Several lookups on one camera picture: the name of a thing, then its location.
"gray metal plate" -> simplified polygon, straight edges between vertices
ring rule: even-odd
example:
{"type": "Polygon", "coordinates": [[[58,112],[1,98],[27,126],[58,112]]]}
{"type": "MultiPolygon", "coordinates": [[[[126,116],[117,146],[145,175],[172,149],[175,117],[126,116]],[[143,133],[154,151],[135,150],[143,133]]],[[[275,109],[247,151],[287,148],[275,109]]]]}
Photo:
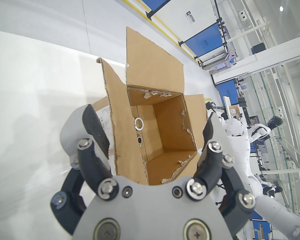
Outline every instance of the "gray metal plate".
{"type": "Polygon", "coordinates": [[[121,229],[120,240],[183,239],[183,230],[191,219],[203,221],[210,230],[211,239],[231,240],[232,237],[217,206],[210,196],[202,201],[192,201],[185,193],[191,177],[158,186],[136,184],[125,177],[113,177],[119,184],[119,193],[112,201],[92,200],[83,214],[73,240],[93,239],[96,225],[105,218],[115,219],[121,229]],[[125,186],[131,186],[130,198],[122,197],[125,186]],[[172,188],[180,186],[183,196],[176,199],[172,188]]]}

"screw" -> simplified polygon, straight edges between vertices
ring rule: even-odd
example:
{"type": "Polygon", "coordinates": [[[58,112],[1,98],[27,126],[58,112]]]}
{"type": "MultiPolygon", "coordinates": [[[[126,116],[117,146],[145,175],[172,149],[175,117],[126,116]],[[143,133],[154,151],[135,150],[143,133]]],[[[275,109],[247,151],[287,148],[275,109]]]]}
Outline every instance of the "screw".
{"type": "Polygon", "coordinates": [[[62,208],[66,201],[67,195],[63,191],[57,192],[51,199],[51,203],[55,205],[57,209],[62,208]]]}
{"type": "Polygon", "coordinates": [[[89,145],[89,141],[87,139],[81,139],[78,142],[78,146],[81,148],[86,148],[86,147],[88,147],[88,145],[89,145]]]}
{"type": "Polygon", "coordinates": [[[202,221],[193,219],[186,223],[183,230],[183,238],[187,240],[209,240],[210,233],[202,221]]]}
{"type": "Polygon", "coordinates": [[[239,193],[239,201],[247,209],[252,209],[256,205],[256,200],[251,193],[247,193],[245,195],[242,195],[241,193],[239,193]]]}
{"type": "Polygon", "coordinates": [[[221,145],[219,145],[219,143],[218,142],[210,142],[209,144],[208,144],[208,147],[210,148],[210,150],[212,150],[212,151],[214,151],[214,152],[216,152],[216,153],[220,153],[221,151],[222,151],[222,149],[221,149],[221,145]]]}
{"type": "Polygon", "coordinates": [[[52,198],[52,203],[54,205],[59,205],[60,203],[62,203],[64,200],[64,197],[62,197],[61,194],[57,194],[52,198]]]}
{"type": "Polygon", "coordinates": [[[200,183],[198,183],[198,182],[195,182],[195,183],[193,183],[192,185],[191,185],[191,190],[192,190],[192,192],[194,192],[196,195],[200,195],[200,194],[202,194],[202,185],[200,184],[200,183]]]}
{"type": "Polygon", "coordinates": [[[133,190],[130,186],[124,187],[122,190],[122,197],[128,199],[131,197],[132,192],[133,190]]]}
{"type": "Polygon", "coordinates": [[[106,182],[102,186],[101,191],[105,194],[110,194],[113,191],[113,186],[111,185],[111,182],[106,182]]]}
{"type": "Polygon", "coordinates": [[[175,187],[173,187],[173,189],[172,189],[172,195],[175,197],[175,198],[177,198],[177,199],[179,199],[179,198],[181,198],[182,197],[182,189],[179,187],[179,186],[175,186],[175,187]]]}
{"type": "Polygon", "coordinates": [[[232,162],[232,157],[230,155],[224,155],[223,159],[226,163],[231,163],[232,162]]]}
{"type": "Polygon", "coordinates": [[[253,197],[249,194],[245,194],[242,198],[242,201],[246,204],[246,205],[250,205],[250,204],[253,204],[253,197]]]}
{"type": "Polygon", "coordinates": [[[99,222],[94,231],[93,240],[119,240],[120,226],[117,221],[107,218],[99,222]]]}

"white pillar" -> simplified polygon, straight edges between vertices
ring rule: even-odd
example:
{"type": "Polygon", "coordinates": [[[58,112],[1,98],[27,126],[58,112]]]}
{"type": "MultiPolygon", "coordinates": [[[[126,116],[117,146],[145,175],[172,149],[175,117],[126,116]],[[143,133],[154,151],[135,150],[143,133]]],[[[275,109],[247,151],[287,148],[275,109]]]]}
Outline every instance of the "white pillar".
{"type": "Polygon", "coordinates": [[[262,171],[262,174],[284,174],[284,173],[296,173],[296,172],[300,172],[300,168],[299,169],[277,169],[277,170],[265,170],[262,171]]]}
{"type": "Polygon", "coordinates": [[[300,57],[300,37],[246,57],[238,61],[232,68],[213,74],[213,79],[216,84],[219,84],[237,78],[240,75],[270,68],[276,64],[283,64],[286,61],[292,61],[298,57],[300,57]]]}

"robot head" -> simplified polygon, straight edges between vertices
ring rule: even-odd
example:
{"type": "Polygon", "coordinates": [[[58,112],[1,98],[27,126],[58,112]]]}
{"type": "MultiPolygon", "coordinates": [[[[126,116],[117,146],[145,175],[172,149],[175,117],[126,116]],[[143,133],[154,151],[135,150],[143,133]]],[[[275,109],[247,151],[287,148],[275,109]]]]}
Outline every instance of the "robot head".
{"type": "Polygon", "coordinates": [[[276,189],[275,189],[275,191],[274,191],[274,193],[283,192],[283,191],[284,191],[284,190],[283,190],[282,187],[277,186],[276,189]]]}
{"type": "Polygon", "coordinates": [[[274,115],[267,123],[267,126],[272,130],[278,126],[281,126],[282,123],[283,123],[282,119],[274,115]]]}

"torn cardboard edge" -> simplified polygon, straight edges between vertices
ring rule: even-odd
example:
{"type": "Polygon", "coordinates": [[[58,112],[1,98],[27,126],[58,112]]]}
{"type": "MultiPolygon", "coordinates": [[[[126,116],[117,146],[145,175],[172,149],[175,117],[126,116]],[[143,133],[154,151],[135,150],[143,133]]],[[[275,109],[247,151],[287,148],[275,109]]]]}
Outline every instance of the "torn cardboard edge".
{"type": "Polygon", "coordinates": [[[186,105],[184,96],[182,97],[182,100],[183,100],[183,105],[184,105],[184,110],[183,110],[182,113],[181,113],[182,116],[183,116],[182,127],[183,127],[183,130],[186,130],[186,131],[188,132],[188,134],[191,135],[192,143],[194,144],[194,147],[196,148],[196,150],[198,150],[197,145],[196,145],[196,142],[195,142],[195,139],[194,139],[193,134],[192,134],[192,127],[191,127],[191,120],[190,120],[190,117],[189,117],[189,124],[190,124],[189,127],[190,127],[191,129],[186,128],[186,126],[185,126],[185,118],[186,118],[186,112],[187,112],[187,105],[186,105]]]}
{"type": "Polygon", "coordinates": [[[179,163],[181,164],[181,167],[176,169],[176,171],[172,174],[172,177],[167,179],[167,178],[163,178],[161,181],[161,184],[167,184],[170,183],[172,181],[174,181],[179,174],[182,172],[183,169],[185,169],[188,166],[188,163],[197,155],[197,153],[194,153],[192,156],[189,155],[189,160],[186,161],[181,161],[179,160],[179,163]]]}
{"type": "MultiPolygon", "coordinates": [[[[102,58],[98,58],[96,60],[97,63],[103,65],[102,63],[102,58]]],[[[107,98],[108,98],[108,103],[109,103],[109,112],[111,114],[111,103],[110,103],[110,98],[109,98],[109,93],[108,93],[108,89],[106,87],[106,78],[105,78],[105,71],[104,69],[102,68],[102,76],[103,76],[103,81],[104,81],[104,89],[105,89],[105,92],[107,94],[107,98]]],[[[118,173],[118,166],[117,166],[117,143],[116,143],[116,135],[115,135],[115,128],[114,128],[114,123],[113,123],[113,119],[112,119],[112,116],[110,116],[110,120],[111,120],[111,126],[112,126],[112,133],[113,133],[113,148],[114,148],[114,165],[115,165],[115,172],[118,173]]]]}
{"type": "Polygon", "coordinates": [[[144,98],[145,99],[149,99],[151,96],[160,94],[160,97],[169,97],[172,96],[173,94],[181,94],[179,92],[169,92],[169,91],[162,91],[162,90],[156,90],[156,89],[144,89],[144,88],[136,88],[136,87],[129,87],[127,86],[128,90],[137,90],[137,91],[141,91],[141,92],[145,92],[144,93],[144,98]]]}

